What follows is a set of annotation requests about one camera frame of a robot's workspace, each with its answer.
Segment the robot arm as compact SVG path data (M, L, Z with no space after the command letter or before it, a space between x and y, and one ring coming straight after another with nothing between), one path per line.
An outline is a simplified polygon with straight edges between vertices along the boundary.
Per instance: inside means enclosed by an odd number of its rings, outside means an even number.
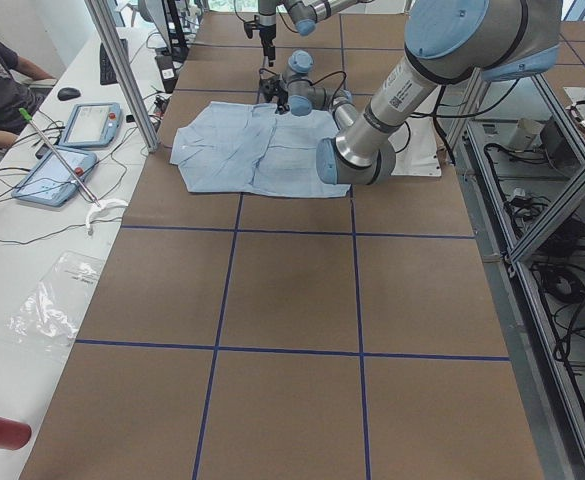
M276 18L279 6L285 8L296 32L301 36L308 36L319 22L357 4L363 4L363 1L316 0L306 3L301 0L258 0L257 13L252 20L244 21L243 27L249 39L253 37L254 32L258 33L267 65L273 66L276 60L274 40L277 35Z
M419 1L404 29L404 56L363 111L344 89L325 89L309 73L313 59L297 50L285 70L260 81L282 112L330 112L339 129L319 142L316 169L326 184L374 184L390 176L396 153L389 138L437 87L480 70L486 82L525 78L557 61L559 1Z

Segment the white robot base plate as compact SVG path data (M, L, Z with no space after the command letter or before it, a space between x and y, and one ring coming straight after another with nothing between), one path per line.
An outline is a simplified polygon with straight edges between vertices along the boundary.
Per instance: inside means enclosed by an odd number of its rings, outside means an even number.
M389 141L396 152L393 176L441 176L437 137L429 118L409 119Z

